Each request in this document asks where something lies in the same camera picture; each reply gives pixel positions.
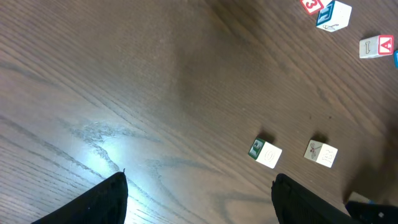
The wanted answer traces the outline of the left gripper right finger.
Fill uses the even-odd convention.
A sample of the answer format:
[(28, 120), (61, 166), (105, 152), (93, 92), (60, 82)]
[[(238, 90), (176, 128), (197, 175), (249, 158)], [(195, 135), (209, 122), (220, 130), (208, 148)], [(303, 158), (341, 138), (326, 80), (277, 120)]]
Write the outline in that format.
[(271, 198), (280, 224), (357, 222), (285, 174), (278, 174), (272, 182)]

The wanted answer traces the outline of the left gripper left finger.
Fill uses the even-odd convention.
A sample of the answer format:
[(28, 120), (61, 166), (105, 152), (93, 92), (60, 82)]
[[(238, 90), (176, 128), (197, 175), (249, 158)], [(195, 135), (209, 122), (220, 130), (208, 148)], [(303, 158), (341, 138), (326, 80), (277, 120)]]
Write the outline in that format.
[(125, 173), (117, 172), (32, 224), (124, 224), (127, 198)]

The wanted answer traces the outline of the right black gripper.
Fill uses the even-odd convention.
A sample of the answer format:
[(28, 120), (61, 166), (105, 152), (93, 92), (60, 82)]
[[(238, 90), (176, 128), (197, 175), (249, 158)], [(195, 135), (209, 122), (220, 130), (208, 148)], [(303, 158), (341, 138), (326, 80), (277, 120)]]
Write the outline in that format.
[(349, 201), (345, 208), (350, 216), (364, 224), (397, 224), (397, 207)]

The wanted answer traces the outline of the green sided block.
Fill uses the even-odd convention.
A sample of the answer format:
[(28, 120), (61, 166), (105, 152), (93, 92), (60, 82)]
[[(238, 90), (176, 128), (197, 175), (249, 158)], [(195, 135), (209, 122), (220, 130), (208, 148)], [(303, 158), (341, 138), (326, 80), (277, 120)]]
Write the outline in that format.
[(274, 169), (280, 156), (282, 149), (274, 146), (273, 144), (261, 139), (256, 138), (248, 152), (248, 155), (256, 162)]

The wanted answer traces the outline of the blue top block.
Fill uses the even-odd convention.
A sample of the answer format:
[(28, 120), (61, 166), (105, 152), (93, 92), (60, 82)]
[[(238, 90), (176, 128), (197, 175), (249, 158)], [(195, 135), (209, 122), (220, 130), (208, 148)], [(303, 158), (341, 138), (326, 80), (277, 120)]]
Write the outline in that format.
[(348, 197), (348, 201), (359, 202), (359, 203), (370, 203), (370, 204), (374, 203), (372, 200), (368, 199), (367, 197), (357, 192), (351, 192)]

